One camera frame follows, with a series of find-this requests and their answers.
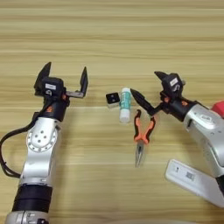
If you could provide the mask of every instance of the pliers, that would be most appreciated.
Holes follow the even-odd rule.
[[[137,142],[137,146],[136,146],[136,167],[138,167],[141,163],[141,159],[144,153],[144,145],[148,144],[150,142],[150,135],[151,132],[154,130],[155,125],[156,125],[156,120],[154,118],[154,116],[151,117],[150,119],[150,124],[147,128],[147,130],[145,131],[144,134],[141,133],[140,130],[140,117],[141,117],[142,111],[140,109],[138,109],[136,111],[136,116],[135,116],[135,131],[136,134],[134,135],[134,140],[135,142]]]

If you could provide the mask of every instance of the black cable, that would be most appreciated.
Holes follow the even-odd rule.
[[[24,132],[28,131],[29,129],[31,129],[34,126],[34,124],[36,123],[36,121],[38,120],[38,118],[40,116],[42,116],[43,113],[46,111],[46,109],[48,107],[50,107],[52,104],[53,104],[53,100],[50,100],[49,102],[47,102],[45,104],[45,106],[35,115],[35,117],[32,119],[32,121],[28,125],[26,125],[25,127],[21,128],[21,129],[15,129],[15,130],[7,133],[1,139],[1,141],[0,141],[0,164],[2,166],[4,174],[6,176],[11,177],[11,178],[17,178],[17,179],[20,178],[20,174],[13,171],[11,168],[9,168],[8,165],[6,164],[6,162],[4,161],[3,152],[2,152],[2,147],[3,147],[4,141],[7,140],[10,137],[13,137],[15,135],[24,133]]]

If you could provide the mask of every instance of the black eraser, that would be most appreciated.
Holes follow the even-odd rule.
[[[118,93],[106,94],[106,99],[109,108],[119,106],[120,96]]]

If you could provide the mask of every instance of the glue stick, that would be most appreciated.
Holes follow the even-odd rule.
[[[122,89],[120,121],[121,123],[130,121],[130,89],[128,87]]]

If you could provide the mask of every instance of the wooden table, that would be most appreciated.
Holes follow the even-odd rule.
[[[161,84],[155,70],[179,73],[189,99],[207,106],[223,100],[223,9],[224,2],[217,0],[0,3],[1,137],[41,109],[42,99],[32,87],[46,62],[52,61],[52,75],[67,89],[79,88],[84,66],[89,74],[87,97],[72,100],[63,122],[51,223],[224,222],[222,209],[165,180],[171,158],[210,173],[183,125],[161,112],[143,166],[136,169],[137,105],[132,101],[131,123],[124,125],[119,109],[108,109],[105,101],[106,93],[131,87],[157,105]],[[144,115],[143,122],[148,121]],[[9,140],[3,154],[21,171],[25,135]],[[0,178],[4,223],[18,181],[2,172]]]

